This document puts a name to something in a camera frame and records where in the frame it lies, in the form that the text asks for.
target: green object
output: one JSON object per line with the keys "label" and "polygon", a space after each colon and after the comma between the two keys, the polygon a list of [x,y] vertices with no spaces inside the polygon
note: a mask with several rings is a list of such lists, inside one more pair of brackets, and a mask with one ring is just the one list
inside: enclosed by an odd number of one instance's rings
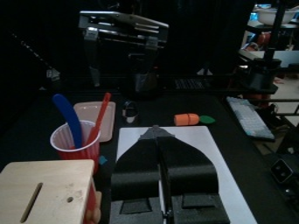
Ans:
{"label": "green object", "polygon": [[202,115],[201,116],[201,122],[206,123],[206,124],[211,124],[211,123],[215,123],[217,120],[209,115]]}

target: wooden block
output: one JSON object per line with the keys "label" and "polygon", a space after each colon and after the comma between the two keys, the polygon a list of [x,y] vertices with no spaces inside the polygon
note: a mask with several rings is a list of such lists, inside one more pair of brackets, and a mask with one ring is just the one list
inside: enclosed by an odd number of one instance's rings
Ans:
{"label": "wooden block", "polygon": [[82,224],[93,172],[93,160],[11,163],[0,174],[0,223]]}

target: red plastic cup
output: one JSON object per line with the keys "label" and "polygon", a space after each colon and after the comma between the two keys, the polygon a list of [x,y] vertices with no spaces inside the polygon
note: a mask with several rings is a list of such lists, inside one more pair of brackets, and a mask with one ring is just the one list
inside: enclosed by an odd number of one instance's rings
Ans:
{"label": "red plastic cup", "polygon": [[66,160],[71,159],[93,159],[95,162],[94,174],[99,170],[99,136],[98,133],[97,139],[91,144],[86,145],[86,142],[90,138],[90,132],[95,123],[90,121],[81,121],[82,127],[82,142],[83,147],[74,149],[74,140],[71,135],[70,125],[63,124],[51,134],[51,146],[58,150],[60,158]]}

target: black table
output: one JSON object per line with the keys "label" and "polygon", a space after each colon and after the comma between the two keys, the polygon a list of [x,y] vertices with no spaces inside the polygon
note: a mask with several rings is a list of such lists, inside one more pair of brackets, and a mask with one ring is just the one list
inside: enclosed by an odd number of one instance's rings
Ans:
{"label": "black table", "polygon": [[[66,93],[72,104],[102,101],[102,94]],[[107,162],[99,167],[94,179],[97,188],[103,192],[102,224],[109,224],[110,213],[110,177],[118,154],[119,128],[130,127],[122,119],[122,106],[127,98],[113,93],[117,103],[117,117],[113,139],[101,145],[101,154]],[[251,139],[237,123],[234,115],[225,107],[221,97],[206,94],[163,94],[153,100],[137,101],[141,114],[138,127],[174,126],[174,115],[197,113],[213,116],[217,122],[209,126],[210,133],[227,162],[249,207],[259,224],[298,223],[294,212],[278,191],[269,163]],[[62,114],[52,104],[52,95],[36,96],[28,109],[12,123],[11,129],[0,137],[0,171],[15,161],[56,160],[59,156],[51,147],[50,137],[54,130],[64,123]]]}

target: orange object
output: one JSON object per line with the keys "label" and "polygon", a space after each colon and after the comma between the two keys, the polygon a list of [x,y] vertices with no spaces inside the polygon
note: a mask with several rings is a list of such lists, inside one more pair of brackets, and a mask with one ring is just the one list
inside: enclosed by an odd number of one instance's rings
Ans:
{"label": "orange object", "polygon": [[174,123],[177,126],[195,125],[201,121],[197,114],[181,114],[174,116]]}

